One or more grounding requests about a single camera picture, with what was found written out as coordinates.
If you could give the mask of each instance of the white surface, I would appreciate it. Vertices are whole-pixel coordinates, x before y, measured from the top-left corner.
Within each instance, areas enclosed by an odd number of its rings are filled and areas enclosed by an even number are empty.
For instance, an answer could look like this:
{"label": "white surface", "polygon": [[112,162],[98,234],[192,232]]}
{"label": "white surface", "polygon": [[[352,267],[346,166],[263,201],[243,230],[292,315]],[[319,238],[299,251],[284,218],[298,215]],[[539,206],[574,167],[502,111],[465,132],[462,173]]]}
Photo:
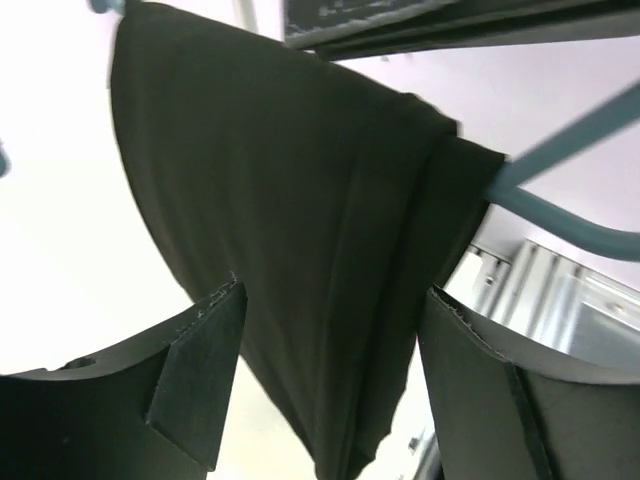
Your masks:
{"label": "white surface", "polygon": [[[174,5],[234,23],[230,0]],[[279,38],[279,0],[257,3]],[[0,180],[0,372],[57,367],[189,305],[139,218],[118,160],[106,90],[116,17],[83,1],[0,2],[0,136],[13,161]],[[640,75],[638,39],[428,52],[347,62],[415,91],[459,119],[465,135],[520,153]],[[531,189],[594,221],[640,230],[639,127],[534,182]],[[587,256],[504,212],[480,241],[511,252],[524,236],[640,287],[637,265]],[[422,381],[367,480],[395,480],[405,438],[421,426]],[[306,480],[312,465],[246,366],[238,367],[218,480]]]}

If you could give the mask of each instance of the folded black fabric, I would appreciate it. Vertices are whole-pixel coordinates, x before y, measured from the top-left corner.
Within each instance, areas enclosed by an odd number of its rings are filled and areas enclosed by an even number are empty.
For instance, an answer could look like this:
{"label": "folded black fabric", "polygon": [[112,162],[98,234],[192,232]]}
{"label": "folded black fabric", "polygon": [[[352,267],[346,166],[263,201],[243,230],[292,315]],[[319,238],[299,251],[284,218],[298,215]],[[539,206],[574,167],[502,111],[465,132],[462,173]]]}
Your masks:
{"label": "folded black fabric", "polygon": [[115,133],[193,299],[237,277],[242,355],[316,462],[355,478],[389,432],[426,291],[453,271],[503,155],[313,55],[171,7],[119,26]]}
{"label": "folded black fabric", "polygon": [[286,43],[325,60],[640,35],[640,0],[286,0]]}

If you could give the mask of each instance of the fabric fold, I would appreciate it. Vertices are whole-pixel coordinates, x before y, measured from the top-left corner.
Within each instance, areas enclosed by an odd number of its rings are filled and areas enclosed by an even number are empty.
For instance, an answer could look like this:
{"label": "fabric fold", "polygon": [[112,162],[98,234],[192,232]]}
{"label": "fabric fold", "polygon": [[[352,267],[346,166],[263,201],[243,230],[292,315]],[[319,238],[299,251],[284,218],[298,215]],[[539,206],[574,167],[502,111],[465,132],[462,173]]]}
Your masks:
{"label": "fabric fold", "polygon": [[313,55],[174,8],[122,20],[111,76],[129,184],[193,298],[237,277],[242,355],[320,480],[375,457],[420,304],[480,226],[503,155]]}

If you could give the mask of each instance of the cloth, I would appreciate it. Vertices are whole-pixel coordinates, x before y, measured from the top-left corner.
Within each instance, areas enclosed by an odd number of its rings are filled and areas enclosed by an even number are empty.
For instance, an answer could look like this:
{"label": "cloth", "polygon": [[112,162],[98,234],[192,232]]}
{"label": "cloth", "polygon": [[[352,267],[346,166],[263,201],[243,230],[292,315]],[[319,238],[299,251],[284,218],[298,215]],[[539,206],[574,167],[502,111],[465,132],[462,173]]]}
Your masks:
{"label": "cloth", "polygon": [[503,155],[413,95],[171,7],[121,22],[111,73],[133,196],[195,300],[237,277],[241,354],[316,463],[353,479],[389,433],[427,289]]}

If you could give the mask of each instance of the white background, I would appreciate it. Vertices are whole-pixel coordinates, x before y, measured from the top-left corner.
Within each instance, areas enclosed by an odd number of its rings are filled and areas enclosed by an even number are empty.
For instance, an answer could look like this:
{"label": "white background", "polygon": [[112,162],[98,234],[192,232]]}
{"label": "white background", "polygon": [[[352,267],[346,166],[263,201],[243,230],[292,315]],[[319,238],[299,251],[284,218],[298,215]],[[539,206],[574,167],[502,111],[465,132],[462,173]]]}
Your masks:
{"label": "white background", "polygon": [[[231,0],[165,3],[236,21]],[[280,38],[279,0],[256,0],[256,11],[260,33]],[[0,373],[58,367],[189,305],[139,218],[113,140],[106,85],[116,22],[82,0],[0,2],[0,138],[13,162],[0,179]],[[418,93],[460,120],[466,137],[517,155],[640,77],[639,52],[633,38],[345,64]],[[529,188],[593,221],[640,231],[639,185],[636,125]],[[640,288],[639,265],[587,255],[500,209],[478,241],[510,255],[525,237]],[[386,459],[402,453],[425,416],[422,393],[405,402]],[[395,480],[392,470],[381,473],[387,467],[380,462],[370,478]],[[242,362],[215,478],[313,478]]]}

